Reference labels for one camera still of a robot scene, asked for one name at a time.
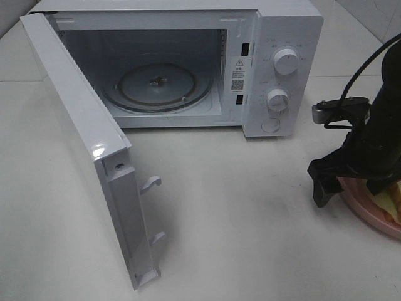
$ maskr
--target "white countertop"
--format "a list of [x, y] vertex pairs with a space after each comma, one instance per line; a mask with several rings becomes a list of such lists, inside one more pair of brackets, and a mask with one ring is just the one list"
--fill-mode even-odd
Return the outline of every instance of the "white countertop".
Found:
[[[127, 130], [161, 278], [133, 291], [106, 204], [69, 155], [20, 24], [0, 40], [0, 300], [400, 300], [401, 242], [339, 197], [318, 209], [306, 172], [343, 142], [311, 120], [380, 43], [331, 0], [290, 138], [235, 129]], [[373, 98], [375, 62], [351, 95]]]

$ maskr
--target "qr code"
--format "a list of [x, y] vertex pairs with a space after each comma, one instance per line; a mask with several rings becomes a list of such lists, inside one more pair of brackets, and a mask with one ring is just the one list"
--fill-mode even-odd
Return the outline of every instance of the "qr code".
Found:
[[244, 89], [245, 80], [232, 80], [231, 91], [242, 91]]

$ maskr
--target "warning triangle symbol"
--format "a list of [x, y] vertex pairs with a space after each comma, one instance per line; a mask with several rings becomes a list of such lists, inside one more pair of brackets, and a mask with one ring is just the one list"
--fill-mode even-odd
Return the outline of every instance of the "warning triangle symbol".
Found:
[[242, 62], [242, 60], [238, 60], [238, 62], [236, 63], [236, 67], [243, 67], [244, 63]]

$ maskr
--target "pink plate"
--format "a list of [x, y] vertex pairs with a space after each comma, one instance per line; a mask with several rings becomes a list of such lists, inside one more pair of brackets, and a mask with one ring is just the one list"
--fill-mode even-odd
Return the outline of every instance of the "pink plate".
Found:
[[401, 226], [385, 220], [384, 210], [364, 192], [362, 180], [348, 177], [339, 177], [338, 180], [344, 189], [341, 196], [357, 216], [372, 227], [401, 240]]

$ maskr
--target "control panel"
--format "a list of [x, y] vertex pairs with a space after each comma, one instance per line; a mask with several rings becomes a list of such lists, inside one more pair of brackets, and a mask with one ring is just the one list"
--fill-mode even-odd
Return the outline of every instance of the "control panel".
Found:
[[321, 16], [261, 17], [244, 118], [247, 137], [293, 133], [322, 24]]

